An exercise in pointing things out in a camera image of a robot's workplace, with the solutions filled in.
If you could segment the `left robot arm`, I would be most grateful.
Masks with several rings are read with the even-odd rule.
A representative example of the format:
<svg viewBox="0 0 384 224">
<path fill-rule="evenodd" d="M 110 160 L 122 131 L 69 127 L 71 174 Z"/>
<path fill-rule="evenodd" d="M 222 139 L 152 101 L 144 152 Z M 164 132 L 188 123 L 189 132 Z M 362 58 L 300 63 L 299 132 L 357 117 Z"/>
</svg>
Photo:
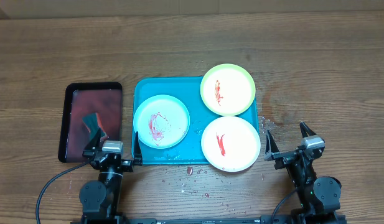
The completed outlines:
<svg viewBox="0 0 384 224">
<path fill-rule="evenodd" d="M 97 180 L 84 184 L 79 199 L 83 206 L 81 223 L 129 223 L 118 211 L 123 174 L 133 172 L 134 166 L 143 164 L 140 146 L 133 149 L 132 159 L 123 159 L 123 143 L 106 141 L 101 144 L 101 129 L 85 146 L 83 157 L 87 164 L 99 171 Z"/>
</svg>

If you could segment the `white plate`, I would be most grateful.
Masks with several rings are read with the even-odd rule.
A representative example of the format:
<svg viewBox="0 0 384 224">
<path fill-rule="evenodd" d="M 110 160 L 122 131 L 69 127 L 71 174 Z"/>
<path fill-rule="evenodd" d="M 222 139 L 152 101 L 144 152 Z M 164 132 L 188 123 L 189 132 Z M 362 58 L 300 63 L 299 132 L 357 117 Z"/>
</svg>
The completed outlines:
<svg viewBox="0 0 384 224">
<path fill-rule="evenodd" d="M 236 116 L 222 116 L 204 129 L 202 152 L 208 162 L 225 172 L 239 172 L 257 160 L 261 141 L 257 130 Z"/>
</svg>

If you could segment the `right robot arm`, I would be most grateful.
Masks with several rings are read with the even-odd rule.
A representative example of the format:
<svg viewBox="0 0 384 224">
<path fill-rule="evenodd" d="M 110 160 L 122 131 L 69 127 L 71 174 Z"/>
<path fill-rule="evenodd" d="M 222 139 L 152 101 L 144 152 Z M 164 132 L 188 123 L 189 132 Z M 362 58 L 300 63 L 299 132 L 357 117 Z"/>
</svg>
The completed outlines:
<svg viewBox="0 0 384 224">
<path fill-rule="evenodd" d="M 275 161 L 274 168 L 287 169 L 295 189 L 287 194 L 275 207 L 271 216 L 261 216 L 264 223 L 346 223 L 344 215 L 338 216 L 342 184 L 335 177 L 318 177 L 312 163 L 320 158 L 325 141 L 304 122 L 299 124 L 302 141 L 293 151 L 280 152 L 270 131 L 266 132 L 264 159 Z M 290 215 L 278 215 L 280 207 L 294 194 L 301 208 Z"/>
</svg>

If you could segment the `light blue plate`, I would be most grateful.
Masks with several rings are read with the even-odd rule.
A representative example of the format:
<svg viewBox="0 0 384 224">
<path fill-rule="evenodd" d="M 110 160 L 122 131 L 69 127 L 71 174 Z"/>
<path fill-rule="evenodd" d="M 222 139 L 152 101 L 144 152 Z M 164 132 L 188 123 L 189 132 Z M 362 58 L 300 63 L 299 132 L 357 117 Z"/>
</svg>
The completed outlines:
<svg viewBox="0 0 384 224">
<path fill-rule="evenodd" d="M 167 149 L 186 137 L 190 114 L 186 105 L 170 95 L 156 95 L 136 109 L 133 129 L 139 140 L 155 149 Z"/>
</svg>

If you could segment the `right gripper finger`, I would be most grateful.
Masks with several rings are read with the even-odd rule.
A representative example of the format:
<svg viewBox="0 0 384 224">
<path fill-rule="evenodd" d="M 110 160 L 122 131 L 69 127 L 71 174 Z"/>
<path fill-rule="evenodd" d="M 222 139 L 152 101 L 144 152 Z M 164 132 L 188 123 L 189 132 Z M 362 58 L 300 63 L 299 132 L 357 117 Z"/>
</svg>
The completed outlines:
<svg viewBox="0 0 384 224">
<path fill-rule="evenodd" d="M 316 133 L 311 128 L 309 128 L 309 126 L 303 121 L 299 123 L 299 127 L 301 130 L 302 137 L 304 138 L 316 135 Z"/>
<path fill-rule="evenodd" d="M 270 132 L 270 130 L 266 130 L 266 148 L 265 148 L 265 155 L 266 156 L 274 156 L 275 154 L 279 153 L 279 149 L 273 139 L 273 136 Z"/>
</svg>

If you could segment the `orange and green sponge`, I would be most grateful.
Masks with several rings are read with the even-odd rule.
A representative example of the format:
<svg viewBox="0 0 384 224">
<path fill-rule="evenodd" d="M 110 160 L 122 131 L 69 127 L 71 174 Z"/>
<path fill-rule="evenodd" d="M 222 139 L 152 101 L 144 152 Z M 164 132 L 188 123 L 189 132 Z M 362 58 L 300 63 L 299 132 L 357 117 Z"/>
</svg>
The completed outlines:
<svg viewBox="0 0 384 224">
<path fill-rule="evenodd" d="M 88 137 L 90 141 L 95 137 L 98 131 L 100 131 L 100 134 L 101 134 L 100 142 L 103 142 L 108 139 L 108 135 L 103 128 L 103 125 L 98 113 L 88 114 L 82 118 L 82 121 L 88 130 Z"/>
</svg>

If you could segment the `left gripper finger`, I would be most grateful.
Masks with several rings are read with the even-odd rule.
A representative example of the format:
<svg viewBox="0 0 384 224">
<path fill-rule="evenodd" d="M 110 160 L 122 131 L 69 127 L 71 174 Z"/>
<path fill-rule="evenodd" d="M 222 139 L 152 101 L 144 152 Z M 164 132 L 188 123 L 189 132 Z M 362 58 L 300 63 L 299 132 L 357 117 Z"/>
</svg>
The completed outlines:
<svg viewBox="0 0 384 224">
<path fill-rule="evenodd" d="M 138 132 L 135 132 L 135 137 L 134 137 L 133 164 L 135 166 L 141 166 L 143 164 L 143 157 L 142 157 L 141 148 L 139 145 Z"/>
<path fill-rule="evenodd" d="M 93 138 L 90 140 L 90 142 L 85 146 L 85 151 L 92 151 L 95 147 L 99 146 L 101 139 L 101 129 L 99 128 L 98 131 L 95 133 Z"/>
</svg>

